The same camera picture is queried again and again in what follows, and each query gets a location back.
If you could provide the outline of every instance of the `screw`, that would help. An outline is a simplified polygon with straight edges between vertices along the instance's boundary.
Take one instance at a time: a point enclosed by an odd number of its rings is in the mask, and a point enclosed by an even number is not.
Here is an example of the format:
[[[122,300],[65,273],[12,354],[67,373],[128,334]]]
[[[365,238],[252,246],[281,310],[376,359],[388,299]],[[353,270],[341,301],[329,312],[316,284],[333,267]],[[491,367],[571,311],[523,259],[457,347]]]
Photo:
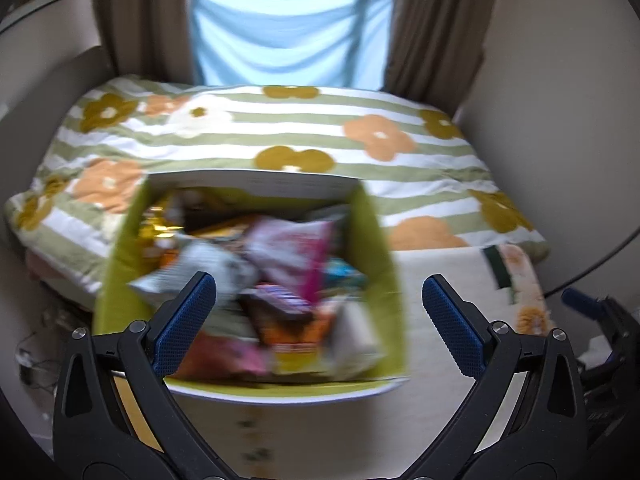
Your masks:
[[[553,331],[553,336],[558,341],[564,341],[566,339],[566,334],[562,330],[560,330],[559,328],[556,328]]]
[[[492,325],[492,328],[494,329],[494,332],[497,334],[506,334],[509,331],[509,325],[507,325],[503,321],[496,321]]]
[[[137,319],[132,321],[129,325],[129,331],[137,334],[138,332],[142,332],[146,328],[146,323],[141,319]]]
[[[84,326],[76,328],[71,334],[73,339],[82,339],[84,336],[86,336],[86,328]]]

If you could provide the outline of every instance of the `light blue curtain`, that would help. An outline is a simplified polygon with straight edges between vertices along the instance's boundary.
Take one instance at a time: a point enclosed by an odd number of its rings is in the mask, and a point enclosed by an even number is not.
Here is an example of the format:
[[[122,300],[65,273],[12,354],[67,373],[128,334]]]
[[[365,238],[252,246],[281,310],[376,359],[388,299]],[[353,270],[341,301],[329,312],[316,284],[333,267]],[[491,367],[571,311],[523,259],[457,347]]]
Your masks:
[[[204,84],[382,87],[393,0],[193,0],[192,9]]]

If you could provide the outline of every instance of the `blue gripper pad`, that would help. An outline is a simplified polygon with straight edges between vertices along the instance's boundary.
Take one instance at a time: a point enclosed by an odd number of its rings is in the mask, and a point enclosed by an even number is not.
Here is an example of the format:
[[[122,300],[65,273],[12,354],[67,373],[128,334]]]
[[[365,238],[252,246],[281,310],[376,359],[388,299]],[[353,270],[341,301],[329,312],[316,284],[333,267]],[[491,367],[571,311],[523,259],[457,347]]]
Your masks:
[[[604,307],[599,301],[594,300],[591,296],[587,296],[572,286],[562,292],[560,299],[566,306],[570,306],[576,312],[594,321],[602,319],[606,314]]]
[[[210,274],[189,282],[175,298],[175,313],[156,338],[152,367],[160,378],[175,373],[189,346],[216,303],[216,282]]]
[[[448,294],[438,280],[446,283],[453,294]],[[424,309],[438,329],[440,337],[447,345],[462,374],[477,380],[485,370],[484,342],[460,312],[456,303],[462,306],[463,301],[443,277],[431,276],[424,281],[422,286]],[[481,319],[484,319],[479,310],[478,314]]]

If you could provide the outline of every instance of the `box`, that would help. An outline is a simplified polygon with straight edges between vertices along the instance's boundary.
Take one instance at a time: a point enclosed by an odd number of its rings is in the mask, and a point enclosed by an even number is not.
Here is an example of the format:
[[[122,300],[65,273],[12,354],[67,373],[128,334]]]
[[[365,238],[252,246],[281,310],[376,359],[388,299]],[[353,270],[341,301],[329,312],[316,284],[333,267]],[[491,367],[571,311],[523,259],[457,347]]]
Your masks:
[[[153,313],[127,283],[145,273],[137,243],[144,210],[169,189],[214,188],[238,212],[276,216],[336,203],[351,205],[345,259],[366,274],[364,299],[382,342],[384,357],[357,380],[319,384],[196,383],[166,378],[172,392],[247,404],[315,404],[369,397],[406,380],[401,293],[386,239],[369,196],[355,178],[263,170],[194,170],[150,173],[133,199],[106,268],[96,304],[94,333],[121,332]]]

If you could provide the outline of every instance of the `black cable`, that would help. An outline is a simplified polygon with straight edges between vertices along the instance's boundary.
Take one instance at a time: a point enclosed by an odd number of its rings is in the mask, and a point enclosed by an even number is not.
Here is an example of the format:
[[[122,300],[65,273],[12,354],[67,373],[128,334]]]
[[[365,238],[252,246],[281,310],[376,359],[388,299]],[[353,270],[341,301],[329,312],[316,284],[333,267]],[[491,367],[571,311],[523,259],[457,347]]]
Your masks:
[[[607,263],[616,254],[618,254],[622,249],[624,249],[633,240],[635,240],[638,237],[638,235],[640,235],[640,226],[638,226],[635,231],[633,231],[628,237],[626,237],[622,241],[622,243],[620,245],[618,245],[615,249],[613,249],[609,254],[606,254],[603,258],[601,258],[597,262],[595,262],[591,267],[588,267],[587,269],[585,269],[580,274],[577,274],[576,276],[574,276],[573,278],[571,278],[567,282],[564,282],[562,285],[556,286],[556,288],[554,288],[553,290],[550,290],[549,292],[545,292],[545,298],[549,298],[552,295],[557,294],[561,290],[567,288],[569,285],[573,285],[578,280],[583,279],[590,272],[593,272],[594,270],[596,270],[599,266]]]

